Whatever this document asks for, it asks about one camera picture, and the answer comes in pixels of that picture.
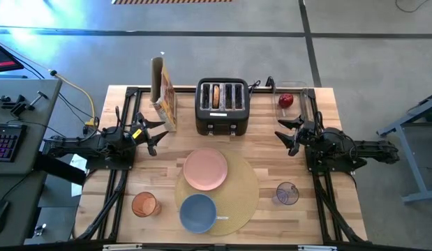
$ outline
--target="keyboard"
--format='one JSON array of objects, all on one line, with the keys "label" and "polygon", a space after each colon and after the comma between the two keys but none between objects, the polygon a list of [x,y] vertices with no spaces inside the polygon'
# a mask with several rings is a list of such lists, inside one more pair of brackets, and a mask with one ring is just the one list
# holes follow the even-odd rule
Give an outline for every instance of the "keyboard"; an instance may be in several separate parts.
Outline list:
[{"label": "keyboard", "polygon": [[0,162],[14,162],[26,125],[0,123]]}]

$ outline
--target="concrete floor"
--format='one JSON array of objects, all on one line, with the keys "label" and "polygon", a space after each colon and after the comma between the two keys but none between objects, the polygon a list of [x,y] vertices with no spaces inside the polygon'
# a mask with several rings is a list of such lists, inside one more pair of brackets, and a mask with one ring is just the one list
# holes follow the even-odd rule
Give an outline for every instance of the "concrete floor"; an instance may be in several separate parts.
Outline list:
[{"label": "concrete floor", "polygon": [[[302,32],[298,0],[234,0],[233,3],[112,6],[110,0],[2,1],[0,25],[144,31]],[[432,1],[402,13],[393,0],[305,0],[312,32],[432,33]],[[410,9],[421,1],[400,0]],[[35,15],[30,8],[43,10]],[[9,10],[16,10],[12,18]],[[37,36],[11,30],[0,41],[58,70],[92,95],[98,114],[109,84],[150,83],[150,59],[164,52],[174,84],[203,77],[240,77],[249,82],[274,76],[313,86],[304,38]],[[375,131],[432,94],[432,39],[313,40],[322,86],[333,87],[344,131],[354,139],[377,139]],[[28,76],[31,73],[20,71]],[[64,85],[67,99],[89,110],[84,96]],[[50,126],[80,134],[80,122],[58,102]],[[394,143],[394,136],[388,138]],[[432,170],[424,170],[432,188]],[[358,194],[368,239],[374,243],[432,249],[432,200],[403,205],[417,192],[403,153],[395,165],[374,161],[357,171]],[[41,206],[50,221],[72,219],[77,198],[69,184],[48,181]],[[68,238],[71,220],[53,223],[64,231],[29,242]]]}]

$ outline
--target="striped warning tape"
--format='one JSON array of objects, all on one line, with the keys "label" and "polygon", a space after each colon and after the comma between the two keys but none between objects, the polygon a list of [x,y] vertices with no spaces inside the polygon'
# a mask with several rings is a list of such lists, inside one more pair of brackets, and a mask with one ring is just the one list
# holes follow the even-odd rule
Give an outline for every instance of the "striped warning tape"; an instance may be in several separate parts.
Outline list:
[{"label": "striped warning tape", "polygon": [[232,0],[112,0],[113,4],[141,3],[227,3]]}]

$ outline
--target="red apple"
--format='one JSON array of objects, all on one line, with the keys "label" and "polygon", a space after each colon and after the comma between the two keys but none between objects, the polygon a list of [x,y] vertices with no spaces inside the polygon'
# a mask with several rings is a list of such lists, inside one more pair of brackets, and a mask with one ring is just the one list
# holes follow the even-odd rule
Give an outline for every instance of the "red apple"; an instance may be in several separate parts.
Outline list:
[{"label": "red apple", "polygon": [[290,107],[293,104],[293,95],[284,93],[279,97],[279,106],[283,109]]}]

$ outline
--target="orange cup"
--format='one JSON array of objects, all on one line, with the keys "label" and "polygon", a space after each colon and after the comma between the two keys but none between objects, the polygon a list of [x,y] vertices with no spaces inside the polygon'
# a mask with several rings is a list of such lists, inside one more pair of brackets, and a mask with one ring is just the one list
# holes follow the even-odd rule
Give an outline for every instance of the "orange cup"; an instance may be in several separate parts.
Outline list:
[{"label": "orange cup", "polygon": [[158,215],[161,212],[161,204],[150,192],[141,192],[132,201],[132,211],[138,217]]}]

